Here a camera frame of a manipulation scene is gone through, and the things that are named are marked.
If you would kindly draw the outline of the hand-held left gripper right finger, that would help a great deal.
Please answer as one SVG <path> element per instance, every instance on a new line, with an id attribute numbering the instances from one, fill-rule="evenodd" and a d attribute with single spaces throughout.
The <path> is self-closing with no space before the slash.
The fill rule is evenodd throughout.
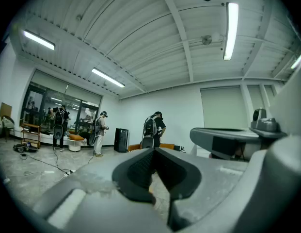
<path id="1" fill-rule="evenodd" d="M 172 200 L 189 198 L 202 180 L 196 166 L 160 148 L 155 148 L 155 170 Z"/>

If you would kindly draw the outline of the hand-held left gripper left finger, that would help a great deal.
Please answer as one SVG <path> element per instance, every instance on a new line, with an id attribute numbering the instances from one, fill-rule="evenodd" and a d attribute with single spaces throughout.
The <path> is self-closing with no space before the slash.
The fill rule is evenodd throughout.
<path id="1" fill-rule="evenodd" d="M 136 156 L 119 164 L 112 172 L 112 181 L 117 190 L 127 199 L 135 202 L 153 202 L 149 192 L 154 171 L 154 149 L 138 150 Z"/>

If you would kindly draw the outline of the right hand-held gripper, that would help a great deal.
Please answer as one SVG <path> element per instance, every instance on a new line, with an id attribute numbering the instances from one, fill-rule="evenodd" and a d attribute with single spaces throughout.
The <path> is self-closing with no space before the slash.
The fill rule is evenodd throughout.
<path id="1" fill-rule="evenodd" d="M 247 129 L 193 128 L 190 131 L 192 142 L 209 151 L 212 158 L 244 161 L 285 136 L 274 118 L 254 120 Z"/>

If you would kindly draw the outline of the orange sofa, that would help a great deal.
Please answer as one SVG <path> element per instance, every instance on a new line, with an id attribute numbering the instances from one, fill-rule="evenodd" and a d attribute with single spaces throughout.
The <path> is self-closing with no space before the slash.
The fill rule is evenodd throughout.
<path id="1" fill-rule="evenodd" d="M 174 150 L 175 145 L 174 144 L 160 144 L 160 148 L 167 148 Z M 128 152 L 135 151 L 135 150 L 140 150 L 141 149 L 141 144 L 135 144 L 135 145 L 129 145 L 128 146 Z"/>

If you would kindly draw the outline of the grey roller blind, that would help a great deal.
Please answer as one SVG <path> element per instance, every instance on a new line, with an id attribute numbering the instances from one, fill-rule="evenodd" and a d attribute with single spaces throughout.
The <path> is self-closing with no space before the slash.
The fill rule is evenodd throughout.
<path id="1" fill-rule="evenodd" d="M 240 87 L 202 89 L 201 99 L 204 127 L 243 129 L 248 126 Z"/>
<path id="2" fill-rule="evenodd" d="M 85 89 L 76 87 L 67 82 L 64 82 L 60 79 L 51 77 L 48 74 L 45 74 L 41 71 L 35 71 L 32 82 L 42 85 L 46 88 L 52 89 L 54 91 L 66 94 L 71 97 L 75 97 L 76 99 L 83 100 L 86 102 L 90 102 L 96 105 L 100 104 L 101 96 L 94 94 L 92 92 L 86 91 Z"/>

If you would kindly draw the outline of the black speaker box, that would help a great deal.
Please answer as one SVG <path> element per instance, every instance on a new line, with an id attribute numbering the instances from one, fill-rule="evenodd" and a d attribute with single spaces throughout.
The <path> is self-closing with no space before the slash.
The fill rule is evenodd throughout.
<path id="1" fill-rule="evenodd" d="M 120 153 L 127 152 L 128 130 L 116 128 L 114 138 L 114 150 Z"/>

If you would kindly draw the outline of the white round stool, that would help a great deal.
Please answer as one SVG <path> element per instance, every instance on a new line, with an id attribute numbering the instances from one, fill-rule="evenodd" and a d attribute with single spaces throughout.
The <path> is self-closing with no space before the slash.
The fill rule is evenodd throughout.
<path id="1" fill-rule="evenodd" d="M 71 152 L 78 152 L 81 150 L 81 140 L 73 140 L 71 138 L 68 138 L 67 139 L 68 141 L 68 149 L 71 151 Z"/>

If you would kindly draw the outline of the ceiling tube light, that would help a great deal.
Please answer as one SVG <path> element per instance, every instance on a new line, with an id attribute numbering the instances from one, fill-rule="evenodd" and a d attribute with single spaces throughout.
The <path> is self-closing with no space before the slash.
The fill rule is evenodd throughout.
<path id="1" fill-rule="evenodd" d="M 227 28 L 223 59 L 230 61 L 232 59 L 238 31 L 239 5 L 237 3 L 227 2 L 226 13 Z"/>
<path id="2" fill-rule="evenodd" d="M 30 40 L 32 40 L 32 41 L 34 41 L 34 42 L 36 42 L 36 43 L 38 43 L 40 45 L 43 45 L 44 47 L 46 47 L 46 48 L 48 48 L 50 50 L 55 50 L 55 44 L 54 43 L 52 43 L 52 42 L 50 42 L 50 41 L 48 41 L 48 40 L 46 40 L 46 39 L 44 39 L 44 38 L 36 35 L 36 34 L 30 32 L 30 31 L 24 30 L 23 31 L 23 35 L 26 38 L 28 38 L 28 39 L 30 39 Z"/>
<path id="3" fill-rule="evenodd" d="M 117 81 L 116 79 L 110 77 L 109 75 L 107 75 L 107 74 L 101 72 L 100 70 L 98 70 L 98 69 L 96 69 L 96 68 L 93 68 L 93 69 L 92 69 L 92 73 L 94 73 L 94 74 L 100 76 L 101 78 L 103 78 L 103 79 L 105 79 L 105 80 L 107 80 L 107 81 L 113 83 L 114 85 L 116 85 L 116 86 L 118 86 L 118 87 L 120 87 L 120 88 L 124 88 L 124 87 L 125 87 L 125 85 L 122 84 L 121 82 Z"/>
<path id="4" fill-rule="evenodd" d="M 293 63 L 293 65 L 291 66 L 291 69 L 295 69 L 297 68 L 301 63 L 301 54 L 300 56 L 296 59 L 296 61 Z"/>

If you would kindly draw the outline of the black equipment pile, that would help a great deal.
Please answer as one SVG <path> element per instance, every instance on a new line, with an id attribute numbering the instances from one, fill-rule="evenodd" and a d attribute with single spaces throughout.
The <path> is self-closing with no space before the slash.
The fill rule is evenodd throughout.
<path id="1" fill-rule="evenodd" d="M 38 151 L 38 148 L 30 144 L 16 144 L 13 146 L 13 150 L 19 153 L 24 153 L 24 152 L 35 153 Z"/>

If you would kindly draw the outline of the wooden shelf rack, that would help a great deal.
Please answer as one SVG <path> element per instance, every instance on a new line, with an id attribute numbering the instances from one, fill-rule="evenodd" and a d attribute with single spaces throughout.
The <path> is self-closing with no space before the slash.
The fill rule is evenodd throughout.
<path id="1" fill-rule="evenodd" d="M 31 146 L 41 147 L 41 126 L 22 123 L 20 126 L 20 139 L 22 144 L 30 143 Z"/>

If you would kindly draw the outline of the large glass window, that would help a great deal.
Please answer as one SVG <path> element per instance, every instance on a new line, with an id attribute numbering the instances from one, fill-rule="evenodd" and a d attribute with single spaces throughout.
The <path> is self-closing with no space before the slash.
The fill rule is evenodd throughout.
<path id="1" fill-rule="evenodd" d="M 98 116 L 100 104 L 79 100 L 30 81 L 21 109 L 21 121 L 40 125 L 43 132 L 51 134 L 54 119 L 50 108 L 65 105 L 69 116 L 67 133 L 90 133 L 92 121 Z"/>

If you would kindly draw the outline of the metal frame chair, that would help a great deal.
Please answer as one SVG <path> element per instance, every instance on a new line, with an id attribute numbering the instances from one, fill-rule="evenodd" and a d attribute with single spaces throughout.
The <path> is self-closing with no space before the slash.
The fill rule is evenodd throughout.
<path id="1" fill-rule="evenodd" d="M 3 129 L 5 132 L 5 140 L 9 138 L 10 132 L 15 136 L 15 123 L 9 116 L 2 116 Z"/>

